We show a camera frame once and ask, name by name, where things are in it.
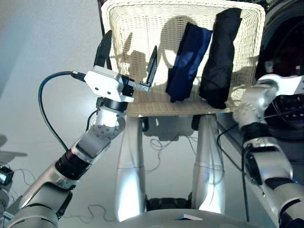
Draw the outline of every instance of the blue towel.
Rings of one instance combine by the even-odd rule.
[[[206,53],[212,31],[187,23],[174,66],[168,71],[166,92],[171,102],[190,97],[198,67]]]

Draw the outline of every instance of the black wire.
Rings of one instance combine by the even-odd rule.
[[[104,220],[106,222],[114,222],[116,220],[115,218],[114,219],[108,219],[108,218],[106,218],[106,208],[104,206],[100,205],[100,204],[90,204],[87,207],[88,211],[90,212],[90,218],[88,218],[87,216],[84,216],[84,215],[69,215],[69,216],[64,215],[63,217],[66,218],[66,219],[67,218],[68,219],[70,219],[70,218],[79,218],[79,220],[82,221],[83,223],[90,224],[93,221],[93,219],[95,218],[95,215],[92,212],[92,208],[93,207],[100,207],[100,208],[102,208],[104,210],[103,218],[104,218]]]
[[[95,113],[97,113],[97,109],[89,115],[89,117],[88,117],[88,119],[87,119],[87,122],[86,122],[85,131],[89,130],[89,127],[90,127],[90,120],[91,120],[92,116],[93,116]]]
[[[234,160],[227,154],[226,151],[224,151],[224,149],[219,144],[219,139],[221,138],[221,136],[224,135],[224,134],[226,134],[228,131],[232,130],[236,126],[237,126],[237,124],[233,125],[232,127],[224,130],[221,134],[219,134],[218,137],[217,137],[217,145],[220,148],[220,150],[227,156],[227,158],[229,159],[229,161],[231,161],[231,163],[236,167],[236,169],[239,170],[240,172],[242,172],[242,169],[234,162]]]
[[[246,213],[246,222],[249,222],[249,210],[248,210],[248,198],[246,190],[246,180],[245,180],[245,150],[242,151],[242,183],[243,183],[243,193],[244,193],[244,203],[245,203],[245,213]]]
[[[42,91],[43,88],[45,86],[45,84],[55,78],[55,77],[59,77],[59,76],[64,76],[64,75],[72,75],[71,71],[62,71],[62,72],[58,72],[55,74],[52,74],[48,77],[46,77],[40,84],[39,87],[39,91],[38,91],[38,102],[39,102],[39,108],[40,108],[40,112],[42,114],[42,117],[44,119],[44,122],[47,124],[47,127],[49,128],[49,130],[52,132],[52,134],[55,136],[55,138],[58,140],[58,142],[62,145],[62,147],[65,149],[65,151],[68,150],[67,146],[65,145],[65,143],[62,141],[62,139],[59,137],[59,135],[55,132],[54,128],[52,127],[52,125],[50,124],[50,122],[48,121],[47,115],[44,112],[44,108],[43,108],[43,102],[42,102]]]

